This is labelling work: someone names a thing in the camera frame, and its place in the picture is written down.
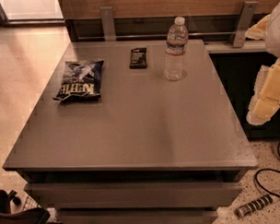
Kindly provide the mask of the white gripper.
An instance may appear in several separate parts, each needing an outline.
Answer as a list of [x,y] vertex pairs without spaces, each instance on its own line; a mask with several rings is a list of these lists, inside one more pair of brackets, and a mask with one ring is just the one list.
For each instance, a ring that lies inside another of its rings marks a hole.
[[269,122],[280,108],[280,2],[270,15],[248,28],[245,37],[253,40],[264,39],[266,51],[279,57],[271,67],[260,67],[246,116],[249,124],[263,125]]

